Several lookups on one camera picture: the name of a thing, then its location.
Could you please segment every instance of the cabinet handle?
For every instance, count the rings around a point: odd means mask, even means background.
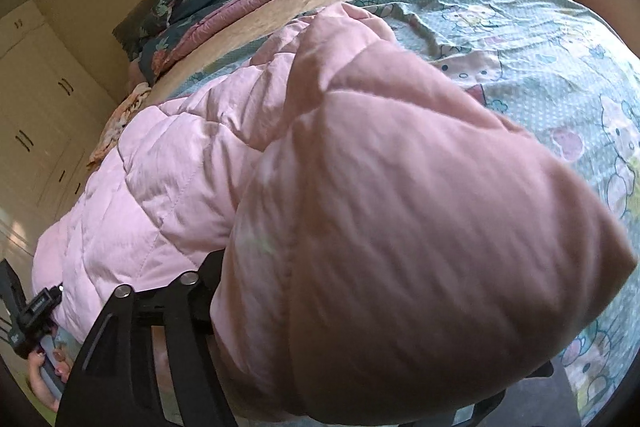
[[[22,129],[18,129],[18,133],[22,134],[22,136],[26,138],[27,142],[31,144],[31,147],[33,147],[33,142],[31,141],[31,138],[29,138]]]
[[[68,87],[69,89],[71,89],[71,92],[74,92],[74,86],[72,86],[71,84],[69,84],[69,81],[63,76],[62,78],[60,78],[60,80],[62,80],[65,84],[66,87]]]
[[[31,152],[31,149],[29,149],[29,146],[22,141],[22,138],[20,138],[18,135],[15,136],[15,139],[18,140],[18,142],[20,142],[22,144],[22,146],[27,149],[27,152]]]
[[[59,82],[58,85],[65,90],[67,96],[71,96],[71,93],[69,92],[68,89],[66,89],[65,86],[63,86],[62,82]]]

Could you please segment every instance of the hand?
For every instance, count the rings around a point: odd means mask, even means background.
[[[34,350],[29,353],[27,361],[31,367],[42,367],[44,365],[44,357],[44,353]]]
[[[53,358],[56,359],[57,362],[65,362],[66,360],[65,352],[62,351],[62,349],[59,349],[56,347],[53,350]]]
[[[69,379],[71,368],[66,362],[60,362],[59,364],[56,364],[55,372],[56,372],[56,375],[60,377],[60,380],[62,380],[62,383],[66,383],[66,381]]]

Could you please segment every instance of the bed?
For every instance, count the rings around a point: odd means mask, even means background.
[[[264,36],[335,1],[268,3],[176,64],[146,103],[195,92],[250,58]],[[477,89],[487,107],[571,163],[640,245],[640,61],[606,22],[571,0],[348,1],[384,18],[404,47]],[[634,318],[639,284],[636,271],[606,312],[561,353],[584,425],[612,396],[640,348]],[[461,411],[457,421],[466,417]]]

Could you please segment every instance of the patterned cloth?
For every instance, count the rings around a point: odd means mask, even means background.
[[[571,0],[353,4],[384,18],[402,46],[570,163],[621,219],[638,251],[640,60],[602,19]],[[235,70],[263,41],[220,58],[174,96]],[[611,397],[640,349],[638,310],[636,270],[607,310],[561,353],[584,425]]]
[[[94,151],[89,156],[89,163],[87,164],[89,170],[98,168],[109,151],[116,147],[122,131],[124,131],[124,128],[132,118],[138,114],[150,92],[151,88],[146,82],[138,84],[124,102],[113,111],[100,134],[98,145],[95,146]]]
[[[163,36],[167,40],[172,28],[171,40],[178,42],[187,29],[213,10],[231,0],[156,0],[148,15],[140,24],[138,39],[128,42],[125,51],[134,60],[149,42],[155,43]]]

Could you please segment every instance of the white cabinet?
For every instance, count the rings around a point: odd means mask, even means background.
[[[0,232],[34,252],[34,233],[82,193],[115,106],[33,2],[0,20]]]

